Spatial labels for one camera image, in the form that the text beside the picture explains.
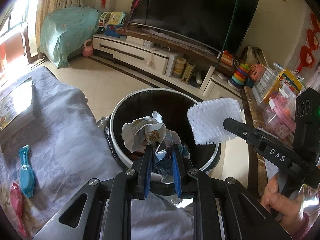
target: marble countertop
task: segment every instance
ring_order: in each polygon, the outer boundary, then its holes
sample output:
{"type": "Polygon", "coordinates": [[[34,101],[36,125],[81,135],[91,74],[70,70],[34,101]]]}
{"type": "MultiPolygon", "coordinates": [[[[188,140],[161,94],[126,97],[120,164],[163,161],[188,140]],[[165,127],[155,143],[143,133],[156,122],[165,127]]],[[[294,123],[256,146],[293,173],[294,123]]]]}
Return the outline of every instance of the marble countertop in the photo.
{"type": "MultiPolygon", "coordinates": [[[[120,27],[116,29],[116,32],[119,34],[128,35],[128,36],[136,37],[139,39],[144,39],[147,41],[152,41],[158,44],[162,44],[164,46],[168,46],[172,49],[188,54],[194,58],[199,58],[204,62],[212,64],[213,66],[215,66],[215,63],[218,62],[217,56],[214,55],[213,53],[210,53],[209,51],[204,51],[204,50],[189,46],[187,44],[183,44],[174,40],[169,40],[167,38],[146,32],[142,28],[129,26],[125,29],[125,32],[124,32],[124,27],[120,27]]],[[[217,66],[217,69],[228,76],[232,76],[236,70],[234,67],[228,66],[223,62],[219,63],[219,65],[217,66]]]]}
{"type": "MultiPolygon", "coordinates": [[[[249,105],[250,113],[252,116],[253,127],[266,129],[266,125],[262,115],[263,110],[258,106],[251,88],[244,87],[244,92],[248,99],[248,105],[249,105]]],[[[262,197],[264,193],[264,189],[268,184],[268,176],[267,176],[264,157],[262,157],[260,154],[257,154],[257,157],[258,157],[258,193],[259,193],[259,196],[262,197]]]]}

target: black tv screen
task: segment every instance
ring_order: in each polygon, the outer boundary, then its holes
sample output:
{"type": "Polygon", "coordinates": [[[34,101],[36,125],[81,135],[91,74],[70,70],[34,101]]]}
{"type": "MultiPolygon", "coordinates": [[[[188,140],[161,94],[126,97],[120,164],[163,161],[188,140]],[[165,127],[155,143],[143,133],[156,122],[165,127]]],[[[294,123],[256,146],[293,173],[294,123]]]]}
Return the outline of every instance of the black tv screen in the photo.
{"type": "MultiPolygon", "coordinates": [[[[130,23],[177,33],[220,51],[236,0],[140,0],[130,23]]],[[[239,0],[226,48],[236,54],[258,0],[239,0]]]]}

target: hand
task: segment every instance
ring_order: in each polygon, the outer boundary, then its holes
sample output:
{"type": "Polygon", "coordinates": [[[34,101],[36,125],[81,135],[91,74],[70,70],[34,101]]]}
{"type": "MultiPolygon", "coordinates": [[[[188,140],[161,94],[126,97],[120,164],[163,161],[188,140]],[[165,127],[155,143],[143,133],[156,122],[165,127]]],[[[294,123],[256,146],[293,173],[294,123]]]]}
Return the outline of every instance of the hand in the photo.
{"type": "Polygon", "coordinates": [[[261,199],[261,205],[268,210],[270,208],[283,214],[280,225],[292,236],[303,224],[303,192],[301,191],[297,199],[290,200],[278,193],[278,174],[274,175],[268,182],[261,199]]]}

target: crumpled paper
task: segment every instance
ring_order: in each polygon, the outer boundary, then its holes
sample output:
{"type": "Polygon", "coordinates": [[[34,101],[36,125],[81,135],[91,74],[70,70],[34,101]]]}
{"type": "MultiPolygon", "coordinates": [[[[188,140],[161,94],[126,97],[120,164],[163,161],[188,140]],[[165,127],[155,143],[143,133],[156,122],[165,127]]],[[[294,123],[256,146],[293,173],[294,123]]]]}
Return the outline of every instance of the crumpled paper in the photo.
{"type": "Polygon", "coordinates": [[[181,156],[190,158],[186,147],[181,145],[179,135],[166,128],[162,116],[156,111],[152,112],[152,117],[145,116],[131,123],[125,123],[122,127],[121,136],[125,147],[131,153],[135,152],[144,140],[154,146],[154,167],[164,179],[169,176],[167,180],[163,181],[164,183],[173,182],[171,153],[167,151],[169,146],[177,144],[181,156]]]}

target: rainbow ring stacker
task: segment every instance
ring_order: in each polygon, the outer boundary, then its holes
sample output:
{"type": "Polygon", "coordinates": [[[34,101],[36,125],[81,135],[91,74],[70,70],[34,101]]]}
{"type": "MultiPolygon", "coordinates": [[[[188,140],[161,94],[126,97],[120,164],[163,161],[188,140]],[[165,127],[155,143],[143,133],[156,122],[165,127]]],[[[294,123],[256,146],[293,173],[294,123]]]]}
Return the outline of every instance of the rainbow ring stacker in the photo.
{"type": "Polygon", "coordinates": [[[235,76],[235,78],[237,79],[237,80],[239,80],[240,82],[245,82],[245,79],[244,78],[242,78],[242,77],[240,77],[237,73],[234,73],[234,76],[235,76]]]}
{"type": "Polygon", "coordinates": [[[241,64],[242,67],[244,67],[246,70],[250,70],[250,67],[249,65],[246,63],[246,64],[241,64]]]}
{"type": "Polygon", "coordinates": [[[243,85],[244,85],[244,82],[241,82],[241,81],[237,80],[237,79],[235,78],[235,76],[232,76],[231,78],[232,78],[232,80],[233,80],[234,82],[236,82],[238,85],[240,85],[240,86],[243,86],[243,85]]]}
{"type": "Polygon", "coordinates": [[[241,74],[238,70],[236,70],[236,73],[237,73],[237,75],[238,75],[239,77],[241,77],[241,78],[244,79],[244,80],[247,78],[247,75],[241,74]]]}
{"type": "Polygon", "coordinates": [[[228,80],[228,84],[231,88],[233,88],[236,91],[241,91],[242,86],[238,85],[236,82],[234,82],[231,78],[228,80]]]}
{"type": "Polygon", "coordinates": [[[247,70],[246,68],[244,68],[242,65],[239,67],[239,69],[241,69],[243,72],[245,73],[249,73],[249,70],[247,70]]]}
{"type": "Polygon", "coordinates": [[[247,72],[245,72],[245,71],[243,71],[240,67],[239,68],[237,68],[237,70],[236,71],[238,71],[240,74],[242,74],[242,75],[244,75],[244,76],[247,76],[248,75],[248,73],[247,72]]]}

